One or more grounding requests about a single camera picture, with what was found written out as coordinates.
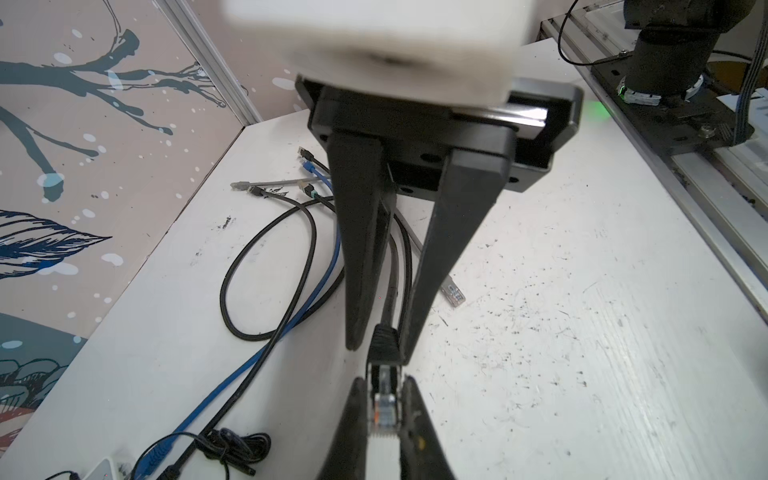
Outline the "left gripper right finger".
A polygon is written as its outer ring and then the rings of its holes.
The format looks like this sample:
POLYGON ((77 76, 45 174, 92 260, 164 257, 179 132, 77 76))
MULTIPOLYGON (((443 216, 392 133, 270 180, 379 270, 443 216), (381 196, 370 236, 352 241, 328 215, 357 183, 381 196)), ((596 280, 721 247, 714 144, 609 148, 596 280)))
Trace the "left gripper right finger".
POLYGON ((400 438, 401 479, 455 479, 416 380, 405 376, 400 438))

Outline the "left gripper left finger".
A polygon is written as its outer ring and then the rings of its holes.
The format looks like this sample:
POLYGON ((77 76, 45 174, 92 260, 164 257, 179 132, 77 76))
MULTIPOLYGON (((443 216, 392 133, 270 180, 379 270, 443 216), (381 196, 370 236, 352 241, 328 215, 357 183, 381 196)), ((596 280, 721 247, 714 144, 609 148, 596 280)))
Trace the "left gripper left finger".
POLYGON ((368 438, 367 383, 353 380, 340 422, 317 479, 364 479, 368 438))

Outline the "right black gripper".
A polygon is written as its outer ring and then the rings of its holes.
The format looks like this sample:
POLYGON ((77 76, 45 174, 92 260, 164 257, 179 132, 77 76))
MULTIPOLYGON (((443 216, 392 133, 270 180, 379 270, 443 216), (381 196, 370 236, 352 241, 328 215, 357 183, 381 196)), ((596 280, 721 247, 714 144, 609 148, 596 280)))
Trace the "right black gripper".
POLYGON ((399 347, 409 364, 440 286, 502 190, 549 174, 578 132, 584 92, 518 78, 500 107, 459 107, 345 90, 300 77, 308 128, 326 152, 345 268, 345 344, 358 349, 372 312, 395 205, 434 199, 399 347))

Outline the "black power adapter with cable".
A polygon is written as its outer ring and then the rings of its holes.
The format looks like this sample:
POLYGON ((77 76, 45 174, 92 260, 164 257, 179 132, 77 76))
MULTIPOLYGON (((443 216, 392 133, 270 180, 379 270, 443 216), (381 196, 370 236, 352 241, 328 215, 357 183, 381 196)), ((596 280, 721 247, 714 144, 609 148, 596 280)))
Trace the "black power adapter with cable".
POLYGON ((80 475, 72 470, 63 470, 60 472, 56 472, 48 477, 45 478, 45 480, 56 480, 56 479, 65 479, 65 480, 80 480, 80 475))

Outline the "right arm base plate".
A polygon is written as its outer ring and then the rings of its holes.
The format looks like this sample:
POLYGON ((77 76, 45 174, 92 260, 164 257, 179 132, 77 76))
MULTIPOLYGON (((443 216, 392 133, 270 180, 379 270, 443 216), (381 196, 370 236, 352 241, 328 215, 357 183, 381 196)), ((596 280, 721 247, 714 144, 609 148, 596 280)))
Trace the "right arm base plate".
POLYGON ((627 58, 614 57, 609 63, 593 66, 590 72, 656 155, 670 157, 733 145, 735 114, 708 87, 689 100, 658 106, 628 104, 619 97, 628 66, 627 58))

